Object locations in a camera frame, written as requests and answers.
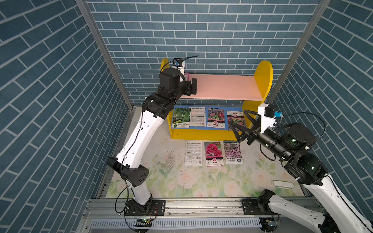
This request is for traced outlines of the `pink bordered seed packet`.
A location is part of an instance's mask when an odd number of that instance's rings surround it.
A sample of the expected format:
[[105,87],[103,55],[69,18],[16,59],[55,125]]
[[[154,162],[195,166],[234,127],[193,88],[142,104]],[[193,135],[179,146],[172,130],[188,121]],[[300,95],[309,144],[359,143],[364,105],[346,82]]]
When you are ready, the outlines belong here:
[[185,77],[185,80],[186,81],[189,81],[190,80],[190,74],[189,73],[184,73],[184,77]]

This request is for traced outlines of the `red zinnia seed packet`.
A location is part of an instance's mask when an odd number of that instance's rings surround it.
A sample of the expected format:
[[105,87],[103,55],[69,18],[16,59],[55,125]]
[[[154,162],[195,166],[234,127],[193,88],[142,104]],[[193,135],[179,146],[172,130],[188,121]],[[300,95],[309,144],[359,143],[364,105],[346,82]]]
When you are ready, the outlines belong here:
[[233,122],[238,125],[246,127],[246,121],[244,118],[244,113],[240,111],[227,111],[228,122]]

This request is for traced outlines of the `purple flower seed packet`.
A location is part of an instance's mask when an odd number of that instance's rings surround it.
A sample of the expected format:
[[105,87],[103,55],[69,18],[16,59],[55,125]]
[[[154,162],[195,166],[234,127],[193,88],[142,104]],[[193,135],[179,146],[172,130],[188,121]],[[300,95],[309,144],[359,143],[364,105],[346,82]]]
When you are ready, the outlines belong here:
[[223,146],[225,160],[228,165],[243,164],[240,143],[237,141],[224,141]]

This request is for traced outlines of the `mixed flower seed packet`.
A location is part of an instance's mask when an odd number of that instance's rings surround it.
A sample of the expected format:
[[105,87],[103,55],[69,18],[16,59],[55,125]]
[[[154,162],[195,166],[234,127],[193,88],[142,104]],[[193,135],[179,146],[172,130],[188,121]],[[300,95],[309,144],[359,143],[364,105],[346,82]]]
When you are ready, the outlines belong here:
[[224,129],[225,111],[221,108],[209,108],[207,114],[207,127]]

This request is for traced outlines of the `magenta hollyhock seed packet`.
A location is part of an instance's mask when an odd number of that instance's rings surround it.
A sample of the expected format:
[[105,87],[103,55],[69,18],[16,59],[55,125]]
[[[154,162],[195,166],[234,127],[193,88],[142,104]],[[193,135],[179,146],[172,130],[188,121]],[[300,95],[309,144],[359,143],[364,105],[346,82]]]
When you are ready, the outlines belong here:
[[207,167],[224,166],[223,149],[220,141],[204,142]]

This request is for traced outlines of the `white text seed packet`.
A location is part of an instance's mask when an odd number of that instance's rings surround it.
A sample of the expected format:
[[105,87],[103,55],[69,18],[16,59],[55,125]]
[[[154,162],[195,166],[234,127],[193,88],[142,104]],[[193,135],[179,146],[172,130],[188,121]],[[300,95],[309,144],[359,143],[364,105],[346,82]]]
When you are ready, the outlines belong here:
[[187,141],[185,166],[202,166],[202,141]]

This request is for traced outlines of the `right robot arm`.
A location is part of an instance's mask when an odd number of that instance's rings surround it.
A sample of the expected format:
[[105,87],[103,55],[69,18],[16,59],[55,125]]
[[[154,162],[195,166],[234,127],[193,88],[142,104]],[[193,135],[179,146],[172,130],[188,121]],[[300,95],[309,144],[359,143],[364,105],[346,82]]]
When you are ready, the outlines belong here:
[[232,121],[229,126],[238,142],[247,140],[251,145],[257,141],[274,154],[280,162],[286,162],[283,169],[310,191],[326,210],[314,212],[288,202],[275,192],[264,189],[256,198],[256,209],[261,214],[283,215],[307,227],[315,233],[371,233],[373,223],[366,219],[346,198],[329,174],[321,160],[310,153],[319,138],[304,125],[284,125],[286,132],[279,136],[273,129],[278,112],[259,110],[244,111],[253,124],[244,127]]

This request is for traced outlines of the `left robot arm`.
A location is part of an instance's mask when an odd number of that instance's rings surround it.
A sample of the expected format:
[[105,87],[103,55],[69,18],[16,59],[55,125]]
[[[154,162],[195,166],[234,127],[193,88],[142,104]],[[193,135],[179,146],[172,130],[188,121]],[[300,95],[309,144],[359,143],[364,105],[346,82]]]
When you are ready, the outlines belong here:
[[134,194],[133,201],[145,213],[151,207],[152,195],[145,183],[149,170],[141,165],[144,152],[177,101],[182,96],[197,94],[197,80],[186,80],[178,69],[164,69],[159,78],[158,90],[142,104],[142,114],[129,140],[116,156],[107,159],[107,165],[130,185]]

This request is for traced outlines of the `white text packet lower shelf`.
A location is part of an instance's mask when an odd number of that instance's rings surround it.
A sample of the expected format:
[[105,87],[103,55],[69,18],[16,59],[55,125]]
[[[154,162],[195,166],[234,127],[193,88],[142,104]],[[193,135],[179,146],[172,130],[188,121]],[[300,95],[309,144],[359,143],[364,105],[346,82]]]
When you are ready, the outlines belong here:
[[191,107],[189,125],[191,127],[206,127],[206,108]]

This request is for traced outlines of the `green gourd seed packet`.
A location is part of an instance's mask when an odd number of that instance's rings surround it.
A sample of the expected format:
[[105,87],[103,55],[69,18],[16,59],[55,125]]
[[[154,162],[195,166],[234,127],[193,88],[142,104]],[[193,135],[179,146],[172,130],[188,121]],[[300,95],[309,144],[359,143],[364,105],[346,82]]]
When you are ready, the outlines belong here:
[[190,113],[190,107],[175,108],[173,111],[172,128],[189,128]]

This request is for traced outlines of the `yellow shelf with pink board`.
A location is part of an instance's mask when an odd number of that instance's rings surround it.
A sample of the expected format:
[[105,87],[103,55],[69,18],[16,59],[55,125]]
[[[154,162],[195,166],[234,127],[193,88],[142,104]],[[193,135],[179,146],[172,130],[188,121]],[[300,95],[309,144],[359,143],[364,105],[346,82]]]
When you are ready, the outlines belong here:
[[[189,74],[188,78],[197,79],[197,94],[182,96],[183,99],[243,101],[241,107],[227,107],[228,110],[257,112],[270,93],[273,83],[273,65],[262,61],[253,76]],[[236,140],[234,133],[228,128],[212,127],[174,128],[172,127],[173,112],[166,118],[170,136],[177,140]]]

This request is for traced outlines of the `small white object on mat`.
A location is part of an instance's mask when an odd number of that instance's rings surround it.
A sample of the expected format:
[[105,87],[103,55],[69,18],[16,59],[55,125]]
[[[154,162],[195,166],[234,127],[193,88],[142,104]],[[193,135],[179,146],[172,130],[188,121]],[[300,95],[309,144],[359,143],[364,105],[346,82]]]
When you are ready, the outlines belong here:
[[285,181],[272,181],[272,186],[276,188],[282,188],[282,189],[293,189],[294,184],[291,182],[285,182]]

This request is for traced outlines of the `floral table mat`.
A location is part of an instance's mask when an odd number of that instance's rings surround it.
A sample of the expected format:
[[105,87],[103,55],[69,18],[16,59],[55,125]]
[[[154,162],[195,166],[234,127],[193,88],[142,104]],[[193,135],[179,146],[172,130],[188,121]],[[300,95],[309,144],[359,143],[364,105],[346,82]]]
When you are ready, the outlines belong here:
[[[149,169],[145,183],[154,198],[257,197],[269,189],[282,197],[301,197],[297,181],[258,142],[240,144],[243,164],[185,166],[186,141],[173,140],[164,121],[148,144],[141,164]],[[294,184],[293,189],[272,186],[272,181]]]

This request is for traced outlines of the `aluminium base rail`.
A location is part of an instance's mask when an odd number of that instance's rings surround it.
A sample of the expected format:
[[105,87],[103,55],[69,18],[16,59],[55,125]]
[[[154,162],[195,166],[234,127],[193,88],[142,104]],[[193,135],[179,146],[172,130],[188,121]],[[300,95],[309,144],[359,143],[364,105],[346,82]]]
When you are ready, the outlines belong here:
[[[314,212],[322,212],[315,198],[283,198]],[[123,199],[93,199],[79,222],[79,233],[314,233],[277,214],[261,214],[254,201],[242,198],[155,199],[155,209],[145,216],[119,214]]]

